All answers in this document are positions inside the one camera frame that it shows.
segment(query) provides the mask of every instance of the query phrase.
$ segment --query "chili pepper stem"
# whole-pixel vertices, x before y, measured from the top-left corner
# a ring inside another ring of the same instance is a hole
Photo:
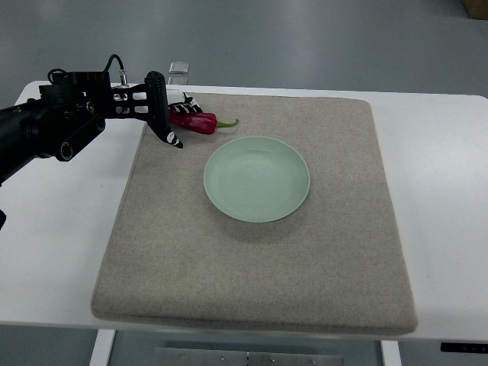
[[[239,120],[236,118],[235,122],[232,122],[231,124],[226,124],[225,122],[220,122],[219,120],[217,121],[217,128],[225,128],[225,127],[234,127],[239,123]]]

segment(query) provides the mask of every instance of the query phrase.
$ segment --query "plate rim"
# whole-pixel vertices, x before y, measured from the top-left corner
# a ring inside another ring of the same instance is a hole
[[[211,162],[211,160],[214,158],[214,156],[221,150],[223,149],[225,146],[227,145],[230,145],[231,143],[235,143],[236,141],[239,141],[239,140],[247,140],[247,139],[260,139],[260,140],[273,140],[275,142],[278,142],[282,145],[285,145],[288,149],[291,149],[297,156],[300,157],[300,160],[301,162],[303,163],[303,165],[305,166],[305,169],[307,171],[307,189],[305,190],[305,193],[303,194],[303,198],[300,200],[300,202],[297,204],[297,206],[290,212],[286,213],[285,215],[283,216],[280,216],[278,218],[274,218],[272,220],[243,220],[241,218],[238,218],[238,217],[235,217],[233,215],[230,215],[228,214],[227,212],[221,210],[215,203],[214,201],[212,200],[212,198],[210,197],[210,194],[208,193],[208,188],[207,188],[207,168]],[[212,203],[212,205],[215,206],[216,209],[218,209],[220,212],[222,212],[223,214],[226,214],[228,217],[232,217],[233,219],[235,220],[239,220],[239,221],[242,221],[242,222],[246,222],[246,223],[269,223],[269,222],[273,222],[273,221],[277,221],[277,220],[280,220],[280,219],[283,219],[285,217],[287,217],[288,215],[292,214],[294,211],[296,211],[302,204],[303,202],[305,201],[305,199],[307,198],[309,192],[310,192],[310,170],[308,168],[308,164],[307,162],[305,161],[305,159],[302,157],[302,155],[292,146],[290,146],[289,144],[287,144],[286,142],[284,141],[281,141],[279,139],[276,139],[274,137],[269,137],[269,136],[260,136],[260,135],[252,135],[252,136],[243,136],[243,137],[238,137],[236,139],[233,139],[233,140],[230,140],[230,141],[227,141],[226,143],[224,143],[223,145],[219,146],[213,153],[212,155],[210,156],[210,158],[208,158],[207,160],[207,163],[205,164],[205,169],[204,169],[204,190],[205,190],[205,193],[207,194],[207,197],[208,199],[210,200],[210,202]]]

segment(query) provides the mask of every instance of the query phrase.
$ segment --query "cardboard box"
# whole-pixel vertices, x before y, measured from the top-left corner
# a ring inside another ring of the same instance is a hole
[[[488,20],[488,0],[463,0],[463,3],[471,19]]]

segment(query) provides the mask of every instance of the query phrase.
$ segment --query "cable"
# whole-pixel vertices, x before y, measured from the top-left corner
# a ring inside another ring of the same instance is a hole
[[[55,72],[61,72],[63,75],[67,74],[67,72],[64,71],[63,69],[52,69],[47,73],[47,79],[50,81],[51,84],[53,84],[53,73]]]
[[[110,69],[110,66],[112,65],[112,61],[114,61],[114,59],[117,59],[117,61],[119,62],[120,69],[124,70],[124,65],[122,63],[122,60],[120,59],[120,57],[118,55],[116,55],[114,53],[112,56],[110,56],[110,59],[108,59],[107,65],[105,66],[105,69],[104,69],[104,72],[108,71]]]

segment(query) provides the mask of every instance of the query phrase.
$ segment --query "clear plastic object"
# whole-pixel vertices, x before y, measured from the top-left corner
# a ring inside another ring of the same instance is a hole
[[[188,63],[177,62],[171,63],[169,66],[170,74],[186,74],[188,73]]]

